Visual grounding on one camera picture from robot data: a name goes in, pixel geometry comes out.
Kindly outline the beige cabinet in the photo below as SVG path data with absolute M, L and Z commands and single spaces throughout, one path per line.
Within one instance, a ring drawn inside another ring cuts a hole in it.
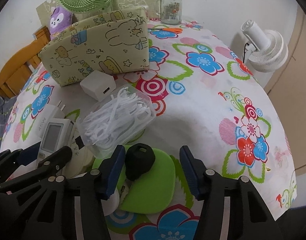
M 306 14 L 297 8 L 286 63 L 265 86 L 286 132 L 295 172 L 306 173 Z

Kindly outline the cartoon print fabric storage box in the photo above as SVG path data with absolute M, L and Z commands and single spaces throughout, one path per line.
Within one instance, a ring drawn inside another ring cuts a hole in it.
M 109 75 L 148 70 L 147 23 L 145 7 L 105 12 L 67 27 L 39 57 L 60 86 L 80 82 L 95 70 Z

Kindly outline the beige cartoon placemat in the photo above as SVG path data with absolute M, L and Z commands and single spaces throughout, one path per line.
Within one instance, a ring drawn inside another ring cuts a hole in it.
M 50 15 L 59 5 L 60 4 L 57 2 L 57 0 L 46 0 L 36 8 L 37 15 L 39 20 L 41 21 L 42 26 L 49 26 Z M 97 14 L 97 12 L 101 14 L 103 12 L 133 8 L 137 6 L 145 7 L 148 12 L 149 18 L 159 17 L 159 8 L 157 5 L 157 0 L 112 0 L 108 6 L 101 8 L 100 10 L 87 12 L 85 14 L 74 14 L 73 22 L 77 22 L 79 20 L 94 16 Z

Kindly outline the wooden chair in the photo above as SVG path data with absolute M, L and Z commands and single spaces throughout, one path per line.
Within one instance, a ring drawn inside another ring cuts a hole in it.
M 0 96 L 18 96 L 33 70 L 41 63 L 39 52 L 50 42 L 50 32 L 46 26 L 34 33 L 35 39 L 17 51 L 0 71 Z

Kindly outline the white clip fan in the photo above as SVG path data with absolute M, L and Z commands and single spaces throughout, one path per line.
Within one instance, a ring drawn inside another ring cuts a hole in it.
M 278 31 L 262 30 L 253 20 L 244 22 L 241 31 L 249 41 L 246 59 L 256 71 L 274 72 L 285 64 L 288 58 L 288 45 Z

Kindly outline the orange handled scissors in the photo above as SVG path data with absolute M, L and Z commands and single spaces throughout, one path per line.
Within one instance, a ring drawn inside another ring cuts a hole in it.
M 181 34 L 182 29 L 181 28 L 149 28 L 150 31 L 167 31 L 170 33 L 175 33 L 175 34 Z

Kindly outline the white cube charger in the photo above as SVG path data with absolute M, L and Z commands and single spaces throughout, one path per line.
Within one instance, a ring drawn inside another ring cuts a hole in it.
M 116 89 L 116 82 L 113 76 L 95 70 L 80 82 L 80 86 L 87 95 L 101 102 Z

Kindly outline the purple plush bunny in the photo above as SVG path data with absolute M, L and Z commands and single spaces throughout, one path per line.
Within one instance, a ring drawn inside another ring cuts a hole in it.
M 73 13 L 62 6 L 58 6 L 50 16 L 50 39 L 53 40 L 59 33 L 72 24 Z

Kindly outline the glass mason jar mug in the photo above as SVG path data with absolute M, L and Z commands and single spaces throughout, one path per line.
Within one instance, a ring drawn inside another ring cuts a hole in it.
M 180 25 L 182 22 L 182 0 L 157 0 L 157 13 L 163 24 Z

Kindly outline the floral tablecloth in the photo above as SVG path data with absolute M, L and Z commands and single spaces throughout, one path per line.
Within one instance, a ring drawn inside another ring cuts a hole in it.
M 248 177 L 277 221 L 296 197 L 296 179 L 290 154 L 282 164 L 275 159 L 274 150 L 289 147 L 266 92 L 236 54 L 207 29 L 176 27 L 181 34 L 150 31 L 169 28 L 153 22 L 147 28 L 149 69 L 111 76 L 116 89 L 131 85 L 149 96 L 156 118 L 122 146 L 142 143 L 170 155 L 175 191 L 159 213 L 118 209 L 105 216 L 110 239 L 194 239 L 203 202 L 190 192 L 180 163 L 182 146 L 222 177 Z M 98 103 L 80 82 L 60 86 L 41 61 L 17 96 L 1 151 L 40 147 L 36 118 L 48 103 L 61 100 L 64 119 L 78 130 L 77 119 Z M 108 158 L 94 157 L 93 165 L 73 178 L 66 178 L 62 168 L 31 189 L 0 193 L 0 239 L 76 239 L 83 234 L 82 177 Z

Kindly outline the white 45W charger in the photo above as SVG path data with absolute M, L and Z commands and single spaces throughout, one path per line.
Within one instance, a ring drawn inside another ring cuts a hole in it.
M 43 134 L 46 130 L 47 124 L 53 118 L 63 119 L 65 113 L 63 111 L 65 105 L 62 104 L 60 100 L 56 105 L 52 105 L 50 103 L 46 104 L 43 110 L 37 115 L 36 118 L 36 129 L 35 135 L 37 137 L 42 138 Z

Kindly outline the white remote with screen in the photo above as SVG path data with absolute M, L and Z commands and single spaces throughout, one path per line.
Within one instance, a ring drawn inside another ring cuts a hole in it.
M 70 146 L 74 131 L 75 124 L 70 119 L 50 119 L 42 137 L 36 165 L 63 146 Z

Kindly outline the clear box of floss picks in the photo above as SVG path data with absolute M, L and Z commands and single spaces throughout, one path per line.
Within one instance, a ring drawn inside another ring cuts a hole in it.
M 115 89 L 76 120 L 81 140 L 98 159 L 108 158 L 154 121 L 152 100 L 131 85 Z

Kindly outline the black round adapter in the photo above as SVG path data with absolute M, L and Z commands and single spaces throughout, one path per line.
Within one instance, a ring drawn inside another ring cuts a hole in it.
M 130 181 L 137 180 L 149 172 L 156 160 L 153 149 L 146 144 L 137 143 L 126 151 L 125 175 Z

